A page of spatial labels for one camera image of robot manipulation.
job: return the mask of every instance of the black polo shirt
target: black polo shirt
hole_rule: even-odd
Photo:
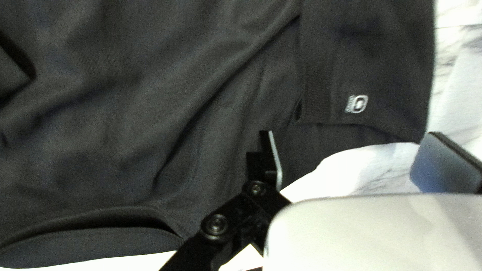
[[[0,0],[0,266],[175,250],[272,130],[284,186],[419,142],[430,0]]]

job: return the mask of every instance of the white logo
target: white logo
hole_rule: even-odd
[[[345,113],[360,113],[365,110],[366,104],[368,102],[367,95],[352,95],[348,98],[347,107],[345,108]]]

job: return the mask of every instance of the logo patch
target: logo patch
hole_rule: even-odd
[[[348,98],[347,107],[345,108],[345,113],[361,113],[365,110],[366,104],[368,102],[367,95],[352,95]]]

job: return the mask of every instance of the shirt fabric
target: shirt fabric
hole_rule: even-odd
[[[241,191],[259,130],[283,186],[419,142],[432,6],[0,0],[0,267],[175,250]]]

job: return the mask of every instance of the shirt sleeve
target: shirt sleeve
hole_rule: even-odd
[[[300,123],[370,126],[420,142],[433,58],[431,0],[307,0]]]

